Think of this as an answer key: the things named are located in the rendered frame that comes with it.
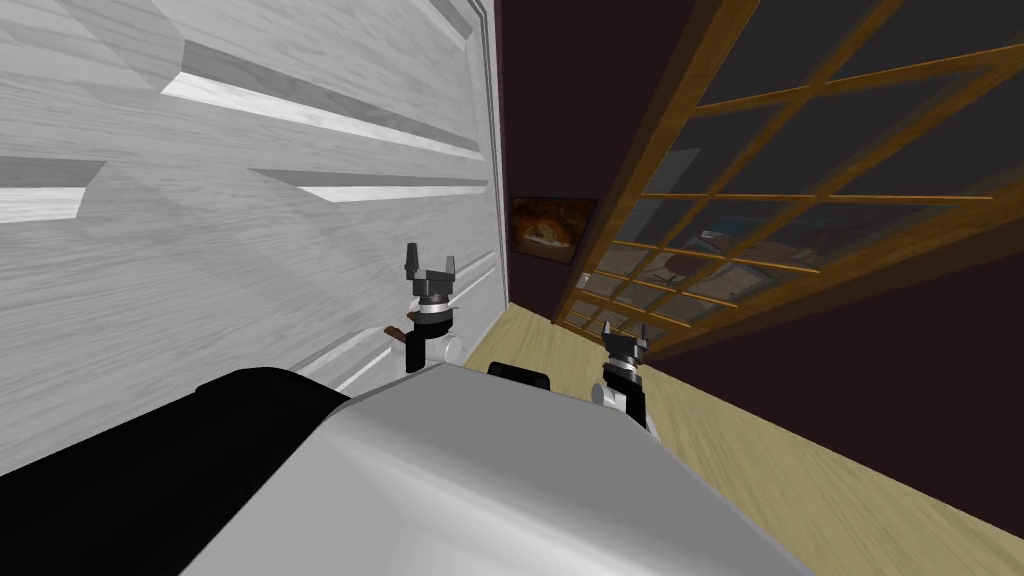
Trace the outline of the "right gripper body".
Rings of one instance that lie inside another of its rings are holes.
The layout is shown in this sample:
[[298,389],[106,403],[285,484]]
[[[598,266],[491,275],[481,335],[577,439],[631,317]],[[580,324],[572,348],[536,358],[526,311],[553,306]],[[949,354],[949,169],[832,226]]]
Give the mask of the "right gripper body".
[[629,364],[641,364],[646,351],[636,346],[636,339],[630,335],[613,335],[604,347],[609,358]]

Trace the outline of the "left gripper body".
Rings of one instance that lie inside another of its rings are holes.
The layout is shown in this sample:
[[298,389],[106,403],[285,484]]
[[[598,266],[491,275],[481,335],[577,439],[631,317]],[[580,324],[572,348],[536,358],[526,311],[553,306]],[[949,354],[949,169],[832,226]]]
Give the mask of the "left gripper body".
[[431,270],[412,270],[407,273],[407,279],[412,283],[414,297],[424,299],[431,297],[449,297],[454,292],[455,273]]

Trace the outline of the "white panelled door leaf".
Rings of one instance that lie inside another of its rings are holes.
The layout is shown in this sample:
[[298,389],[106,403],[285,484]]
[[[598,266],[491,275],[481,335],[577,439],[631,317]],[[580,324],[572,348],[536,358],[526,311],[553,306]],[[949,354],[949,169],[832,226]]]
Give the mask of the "white panelled door leaf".
[[396,375],[406,246],[509,304],[495,0],[0,0],[0,475],[236,369]]

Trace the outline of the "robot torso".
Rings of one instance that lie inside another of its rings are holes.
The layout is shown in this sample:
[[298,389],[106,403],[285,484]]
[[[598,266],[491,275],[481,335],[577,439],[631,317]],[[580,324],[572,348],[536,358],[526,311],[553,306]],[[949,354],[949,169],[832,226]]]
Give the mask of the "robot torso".
[[181,576],[813,576],[629,416],[439,364],[336,409]]

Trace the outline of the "wooden framed grid window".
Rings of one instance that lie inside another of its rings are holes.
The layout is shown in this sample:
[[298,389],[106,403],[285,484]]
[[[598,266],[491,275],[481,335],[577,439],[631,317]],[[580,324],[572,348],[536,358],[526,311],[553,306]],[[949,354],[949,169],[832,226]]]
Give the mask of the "wooden framed grid window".
[[1024,222],[1024,0],[696,0],[554,316],[664,358]]

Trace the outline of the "dark framed wall picture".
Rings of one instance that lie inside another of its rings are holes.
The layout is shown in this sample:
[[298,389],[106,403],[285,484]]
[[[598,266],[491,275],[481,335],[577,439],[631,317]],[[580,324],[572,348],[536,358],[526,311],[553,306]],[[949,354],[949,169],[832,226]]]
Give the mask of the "dark framed wall picture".
[[513,198],[509,214],[511,249],[568,265],[596,207],[595,199]]

